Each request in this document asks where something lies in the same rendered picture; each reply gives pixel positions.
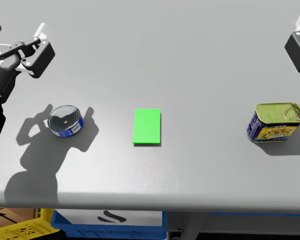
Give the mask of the white box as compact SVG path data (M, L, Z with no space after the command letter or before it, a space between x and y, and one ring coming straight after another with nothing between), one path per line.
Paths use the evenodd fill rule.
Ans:
M81 225L159 227L163 223L161 211L57 209L56 212L70 223Z

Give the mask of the green pad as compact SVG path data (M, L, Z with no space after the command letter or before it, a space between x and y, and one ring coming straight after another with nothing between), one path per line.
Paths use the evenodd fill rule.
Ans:
M134 112L132 143L158 145L161 143L161 110L136 109Z

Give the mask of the yellow box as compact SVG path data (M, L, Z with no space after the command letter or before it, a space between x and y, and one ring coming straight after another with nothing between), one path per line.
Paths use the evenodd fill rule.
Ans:
M0 227L0 240L31 240L59 231L52 227L54 214L51 208L35 208L33 219Z

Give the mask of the blue box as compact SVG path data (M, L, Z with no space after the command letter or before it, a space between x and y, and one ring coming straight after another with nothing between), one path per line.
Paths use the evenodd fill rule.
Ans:
M161 226L72 224L56 210L51 226L65 232L69 238L99 238L126 240L164 240L167 236L167 213L162 212Z

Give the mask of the green and blue rectangular can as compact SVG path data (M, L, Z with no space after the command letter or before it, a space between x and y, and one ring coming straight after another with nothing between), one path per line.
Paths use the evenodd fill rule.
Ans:
M300 106L292 102L261 103L246 128L254 143L283 142L300 126Z

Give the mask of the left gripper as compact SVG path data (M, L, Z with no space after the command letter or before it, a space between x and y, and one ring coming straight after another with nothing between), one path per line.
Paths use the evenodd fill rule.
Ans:
M0 43L0 99L2 103L5 103L11 95L16 84L16 77L20 72L38 79L51 63L56 54L48 41L49 34L47 24L41 23L34 36L28 40L14 44Z

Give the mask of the brown box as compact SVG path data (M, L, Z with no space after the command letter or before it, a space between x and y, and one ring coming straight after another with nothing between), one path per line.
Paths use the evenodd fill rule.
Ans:
M0 228L21 223L35 218L35 208L2 208L0 207Z

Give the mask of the blue flat can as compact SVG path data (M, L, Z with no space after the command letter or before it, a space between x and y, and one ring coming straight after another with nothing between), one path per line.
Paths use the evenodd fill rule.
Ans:
M47 119L47 125L54 135L68 138L75 135L83 127L80 110L72 105L63 105L54 109Z

